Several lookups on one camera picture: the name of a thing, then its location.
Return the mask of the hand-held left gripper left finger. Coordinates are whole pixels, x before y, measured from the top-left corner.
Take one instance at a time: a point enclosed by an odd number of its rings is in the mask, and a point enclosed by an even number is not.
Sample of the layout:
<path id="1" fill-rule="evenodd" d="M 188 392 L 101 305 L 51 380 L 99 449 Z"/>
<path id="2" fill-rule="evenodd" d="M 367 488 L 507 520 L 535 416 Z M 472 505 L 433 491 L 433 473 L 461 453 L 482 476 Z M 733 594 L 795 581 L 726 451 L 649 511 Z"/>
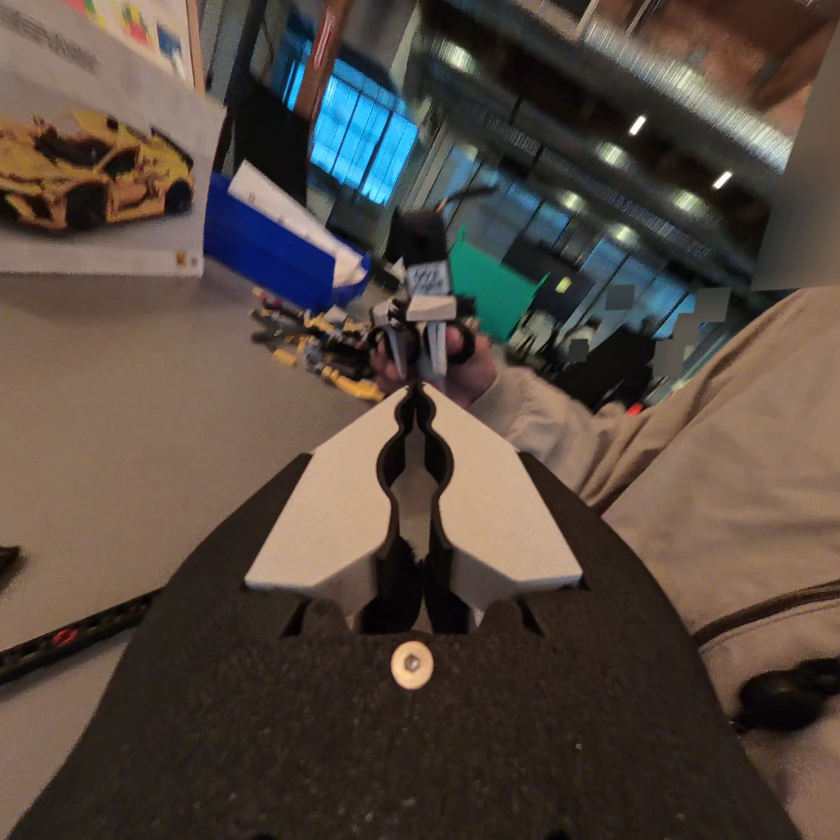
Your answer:
<path id="1" fill-rule="evenodd" d="M 375 598 L 375 556 L 393 511 L 380 457 L 401 440 L 398 413 L 409 396 L 403 387 L 311 452 L 245 574 L 248 589 L 325 599 L 346 617 Z"/>

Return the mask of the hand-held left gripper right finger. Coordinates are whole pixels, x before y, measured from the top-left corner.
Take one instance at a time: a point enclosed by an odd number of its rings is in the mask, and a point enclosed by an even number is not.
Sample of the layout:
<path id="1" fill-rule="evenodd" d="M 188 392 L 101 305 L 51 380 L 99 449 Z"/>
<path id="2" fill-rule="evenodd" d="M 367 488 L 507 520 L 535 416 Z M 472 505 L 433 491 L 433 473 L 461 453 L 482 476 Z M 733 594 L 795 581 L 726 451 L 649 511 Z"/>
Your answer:
<path id="1" fill-rule="evenodd" d="M 437 488 L 427 568 L 481 620 L 496 602 L 577 587 L 583 571 L 521 454 L 446 395 L 420 386 L 424 463 Z"/>

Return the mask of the pile of toy bricks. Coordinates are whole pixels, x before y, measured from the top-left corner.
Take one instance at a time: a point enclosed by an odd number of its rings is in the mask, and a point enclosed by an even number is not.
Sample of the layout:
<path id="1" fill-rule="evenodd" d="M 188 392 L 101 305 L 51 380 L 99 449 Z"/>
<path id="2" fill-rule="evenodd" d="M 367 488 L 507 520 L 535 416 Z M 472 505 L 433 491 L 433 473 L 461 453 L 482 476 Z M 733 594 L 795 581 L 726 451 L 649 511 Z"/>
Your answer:
<path id="1" fill-rule="evenodd" d="M 258 306 L 249 313 L 258 326 L 253 344 L 267 349 L 275 361 L 306 370 L 336 389 L 366 403 L 384 394 L 370 367 L 371 328 L 341 308 L 313 312 L 254 288 Z"/>

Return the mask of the person's right forearm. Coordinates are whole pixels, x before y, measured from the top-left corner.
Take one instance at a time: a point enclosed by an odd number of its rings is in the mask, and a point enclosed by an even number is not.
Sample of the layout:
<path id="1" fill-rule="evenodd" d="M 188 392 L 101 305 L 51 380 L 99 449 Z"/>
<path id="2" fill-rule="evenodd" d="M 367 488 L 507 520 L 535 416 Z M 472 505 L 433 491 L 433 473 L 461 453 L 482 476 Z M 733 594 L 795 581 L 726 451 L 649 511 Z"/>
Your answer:
<path id="1" fill-rule="evenodd" d="M 595 472 L 628 420 L 616 404 L 592 413 L 521 366 L 500 367 L 467 411 L 588 503 L 594 500 Z"/>

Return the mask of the wooden desk lamp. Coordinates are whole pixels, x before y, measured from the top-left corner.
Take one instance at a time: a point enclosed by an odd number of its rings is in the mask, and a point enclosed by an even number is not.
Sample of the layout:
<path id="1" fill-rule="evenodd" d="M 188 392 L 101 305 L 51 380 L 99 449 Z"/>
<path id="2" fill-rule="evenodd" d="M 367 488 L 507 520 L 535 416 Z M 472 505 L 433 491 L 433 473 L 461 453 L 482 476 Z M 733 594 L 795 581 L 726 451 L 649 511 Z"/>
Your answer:
<path id="1" fill-rule="evenodd" d="M 442 214 L 449 204 L 461 203 L 470 198 L 480 198 L 493 195 L 498 190 L 497 185 L 472 185 L 451 193 L 436 206 L 436 213 Z"/>

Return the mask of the person's right hand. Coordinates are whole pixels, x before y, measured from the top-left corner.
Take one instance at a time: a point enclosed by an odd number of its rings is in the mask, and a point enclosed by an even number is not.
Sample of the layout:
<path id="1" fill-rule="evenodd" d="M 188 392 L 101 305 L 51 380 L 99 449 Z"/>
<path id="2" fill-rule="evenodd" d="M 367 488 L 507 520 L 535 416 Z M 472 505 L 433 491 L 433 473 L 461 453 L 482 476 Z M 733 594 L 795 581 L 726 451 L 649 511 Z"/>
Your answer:
<path id="1" fill-rule="evenodd" d="M 400 377 L 396 363 L 389 356 L 384 341 L 380 340 L 377 347 L 369 352 L 369 363 L 377 387 L 388 396 L 405 385 L 427 383 L 444 392 L 462 408 L 470 408 L 497 378 L 497 363 L 490 341 L 480 333 L 473 332 L 471 335 L 475 341 L 472 356 L 463 364 L 452 364 L 451 358 L 463 349 L 464 336 L 456 327 L 447 328 L 446 348 L 450 358 L 447 376 L 443 380 L 422 374 L 417 367 L 407 368 L 405 376 Z"/>

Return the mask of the green board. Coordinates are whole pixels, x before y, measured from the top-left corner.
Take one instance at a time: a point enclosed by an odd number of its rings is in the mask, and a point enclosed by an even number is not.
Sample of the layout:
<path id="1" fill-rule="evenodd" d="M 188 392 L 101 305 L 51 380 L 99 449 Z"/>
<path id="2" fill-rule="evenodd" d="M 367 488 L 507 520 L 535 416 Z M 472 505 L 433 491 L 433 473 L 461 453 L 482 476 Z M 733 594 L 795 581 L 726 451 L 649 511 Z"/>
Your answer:
<path id="1" fill-rule="evenodd" d="M 538 280 L 518 273 L 469 245 L 464 228 L 457 232 L 448 255 L 455 294 L 474 298 L 483 332 L 498 343 L 507 343 L 550 273 Z"/>

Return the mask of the black monitor screen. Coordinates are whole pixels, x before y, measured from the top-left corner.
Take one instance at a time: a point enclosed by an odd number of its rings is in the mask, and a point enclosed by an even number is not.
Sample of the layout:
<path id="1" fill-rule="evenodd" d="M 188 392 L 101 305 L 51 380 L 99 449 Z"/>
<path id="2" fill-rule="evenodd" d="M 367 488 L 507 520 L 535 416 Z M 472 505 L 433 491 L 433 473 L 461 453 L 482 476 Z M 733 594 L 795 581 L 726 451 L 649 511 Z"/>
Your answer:
<path id="1" fill-rule="evenodd" d="M 543 244 L 517 237 L 501 259 L 535 287 L 530 310 L 567 322 L 593 289 L 594 282 Z"/>

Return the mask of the blue plastic bin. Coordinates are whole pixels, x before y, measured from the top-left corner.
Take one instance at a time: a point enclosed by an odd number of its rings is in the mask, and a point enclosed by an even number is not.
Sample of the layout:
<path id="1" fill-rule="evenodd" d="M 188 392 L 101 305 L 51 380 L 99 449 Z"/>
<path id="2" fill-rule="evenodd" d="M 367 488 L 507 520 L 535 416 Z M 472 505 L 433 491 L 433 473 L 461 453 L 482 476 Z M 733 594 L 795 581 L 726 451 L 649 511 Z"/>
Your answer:
<path id="1" fill-rule="evenodd" d="M 258 287 L 300 308 L 345 306 L 367 288 L 371 258 L 361 258 L 361 278 L 334 284 L 335 260 L 228 193 L 230 179 L 213 172 L 204 225 L 204 253 Z"/>

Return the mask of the black panel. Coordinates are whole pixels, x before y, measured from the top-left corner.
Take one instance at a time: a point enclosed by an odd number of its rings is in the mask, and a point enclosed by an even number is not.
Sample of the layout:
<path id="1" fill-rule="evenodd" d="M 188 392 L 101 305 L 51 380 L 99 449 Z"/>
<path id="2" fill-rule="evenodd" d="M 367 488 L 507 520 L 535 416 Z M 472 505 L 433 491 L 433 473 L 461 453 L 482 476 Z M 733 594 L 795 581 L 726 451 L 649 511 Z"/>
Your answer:
<path id="1" fill-rule="evenodd" d="M 285 193 L 306 206 L 310 122 L 267 86 L 248 78 L 234 112 L 234 167 L 250 163 Z"/>

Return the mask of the black toy beam red pins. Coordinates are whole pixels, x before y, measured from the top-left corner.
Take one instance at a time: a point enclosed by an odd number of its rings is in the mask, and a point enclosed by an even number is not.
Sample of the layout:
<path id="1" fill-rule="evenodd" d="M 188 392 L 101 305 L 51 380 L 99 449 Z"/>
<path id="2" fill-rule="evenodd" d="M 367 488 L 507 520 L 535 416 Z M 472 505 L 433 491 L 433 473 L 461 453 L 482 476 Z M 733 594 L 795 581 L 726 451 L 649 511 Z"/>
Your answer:
<path id="1" fill-rule="evenodd" d="M 164 588 L 90 614 L 1 652 L 1 687 L 140 625 Z"/>

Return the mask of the black badge reel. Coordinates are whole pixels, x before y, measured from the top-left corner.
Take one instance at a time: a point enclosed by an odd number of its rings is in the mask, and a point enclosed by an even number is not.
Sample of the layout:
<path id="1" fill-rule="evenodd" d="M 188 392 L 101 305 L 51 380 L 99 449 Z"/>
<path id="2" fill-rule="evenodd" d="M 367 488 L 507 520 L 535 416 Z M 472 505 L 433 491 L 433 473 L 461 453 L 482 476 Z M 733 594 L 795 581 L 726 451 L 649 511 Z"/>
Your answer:
<path id="1" fill-rule="evenodd" d="M 838 657 L 807 659 L 746 680 L 738 690 L 739 709 L 731 724 L 738 732 L 798 732 L 817 721 L 838 694 Z"/>

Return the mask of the brown post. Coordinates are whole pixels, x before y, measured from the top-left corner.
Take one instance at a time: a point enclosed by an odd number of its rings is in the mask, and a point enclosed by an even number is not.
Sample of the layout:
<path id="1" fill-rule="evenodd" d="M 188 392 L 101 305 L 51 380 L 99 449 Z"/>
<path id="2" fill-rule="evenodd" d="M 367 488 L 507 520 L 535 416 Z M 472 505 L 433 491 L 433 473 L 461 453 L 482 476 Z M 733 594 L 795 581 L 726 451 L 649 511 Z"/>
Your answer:
<path id="1" fill-rule="evenodd" d="M 353 1 L 325 1 L 322 5 L 322 14 L 293 109 L 300 119 L 305 120 L 310 130 L 316 127 L 322 97 L 340 52 L 353 5 Z"/>

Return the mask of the silver ventilation duct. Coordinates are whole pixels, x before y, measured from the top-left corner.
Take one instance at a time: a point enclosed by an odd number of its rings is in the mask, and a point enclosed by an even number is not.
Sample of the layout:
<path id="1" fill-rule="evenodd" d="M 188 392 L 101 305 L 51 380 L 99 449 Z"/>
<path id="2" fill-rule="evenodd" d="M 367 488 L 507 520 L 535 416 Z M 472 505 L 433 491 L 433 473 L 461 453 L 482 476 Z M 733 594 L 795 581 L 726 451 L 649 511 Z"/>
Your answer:
<path id="1" fill-rule="evenodd" d="M 684 61 L 636 45 L 635 39 L 597 16 L 579 24 L 575 34 L 576 44 L 587 57 L 605 60 L 610 70 L 620 70 L 678 110 L 698 118 L 775 176 L 784 173 L 793 139 Z"/>

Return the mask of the toy brick wall poster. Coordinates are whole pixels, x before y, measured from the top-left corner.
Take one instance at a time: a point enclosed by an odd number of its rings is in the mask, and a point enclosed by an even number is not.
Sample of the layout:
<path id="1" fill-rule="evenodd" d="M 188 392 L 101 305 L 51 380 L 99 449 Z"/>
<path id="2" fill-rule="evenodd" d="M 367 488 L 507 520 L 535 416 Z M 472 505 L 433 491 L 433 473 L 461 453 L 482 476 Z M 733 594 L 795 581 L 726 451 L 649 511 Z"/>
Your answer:
<path id="1" fill-rule="evenodd" d="M 88 21 L 205 92 L 197 1 L 65 1 Z"/>

